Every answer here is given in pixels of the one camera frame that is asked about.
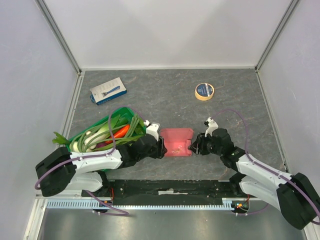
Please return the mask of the small clear plastic bag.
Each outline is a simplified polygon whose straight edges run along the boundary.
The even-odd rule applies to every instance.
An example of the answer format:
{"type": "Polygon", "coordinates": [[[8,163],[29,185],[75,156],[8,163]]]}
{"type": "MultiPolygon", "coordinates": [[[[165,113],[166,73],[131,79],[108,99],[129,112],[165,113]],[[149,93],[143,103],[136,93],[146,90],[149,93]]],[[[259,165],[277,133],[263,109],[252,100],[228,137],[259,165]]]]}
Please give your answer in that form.
{"type": "Polygon", "coordinates": [[[172,151],[172,154],[175,156],[184,156],[188,151],[185,148],[176,148],[172,151]]]}

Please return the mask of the pink paper box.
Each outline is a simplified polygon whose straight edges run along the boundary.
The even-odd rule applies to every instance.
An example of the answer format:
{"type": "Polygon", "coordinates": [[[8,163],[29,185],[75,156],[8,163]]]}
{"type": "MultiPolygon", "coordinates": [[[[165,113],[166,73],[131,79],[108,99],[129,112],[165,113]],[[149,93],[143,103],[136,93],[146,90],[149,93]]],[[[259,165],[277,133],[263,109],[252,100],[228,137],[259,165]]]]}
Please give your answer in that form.
{"type": "Polygon", "coordinates": [[[190,157],[192,151],[188,149],[188,146],[192,144],[192,138],[194,131],[191,128],[164,128],[159,132],[159,136],[163,137],[164,145],[167,148],[165,157],[190,157]],[[187,154],[173,155],[173,150],[177,148],[184,148],[187,154]]]}

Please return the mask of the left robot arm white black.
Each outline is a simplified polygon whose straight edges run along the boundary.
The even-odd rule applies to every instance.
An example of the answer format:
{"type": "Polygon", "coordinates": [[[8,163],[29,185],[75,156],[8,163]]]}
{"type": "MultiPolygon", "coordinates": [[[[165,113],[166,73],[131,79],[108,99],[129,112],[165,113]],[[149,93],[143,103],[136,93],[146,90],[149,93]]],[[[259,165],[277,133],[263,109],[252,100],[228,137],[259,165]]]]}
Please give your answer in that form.
{"type": "Polygon", "coordinates": [[[109,193],[110,185],[99,171],[132,167],[144,158],[162,159],[167,151],[164,139],[150,134],[117,145],[115,150],[82,153],[59,147],[36,165],[38,180],[34,187],[44,197],[65,190],[88,190],[104,197],[109,193]]]}

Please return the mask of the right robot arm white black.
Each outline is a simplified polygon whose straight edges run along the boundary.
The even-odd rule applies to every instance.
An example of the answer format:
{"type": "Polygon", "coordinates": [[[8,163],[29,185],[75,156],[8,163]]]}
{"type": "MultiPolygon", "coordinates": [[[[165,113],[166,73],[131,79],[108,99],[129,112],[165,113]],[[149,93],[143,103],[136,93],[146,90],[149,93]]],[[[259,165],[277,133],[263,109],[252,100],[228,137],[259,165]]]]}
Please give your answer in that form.
{"type": "Polygon", "coordinates": [[[320,217],[320,196],[306,175],[283,172],[257,160],[235,146],[223,128],[212,134],[199,133],[188,148],[197,155],[217,155],[227,168],[236,171],[229,180],[233,196],[257,197],[278,209],[298,230],[319,224],[315,219],[320,217]]]}

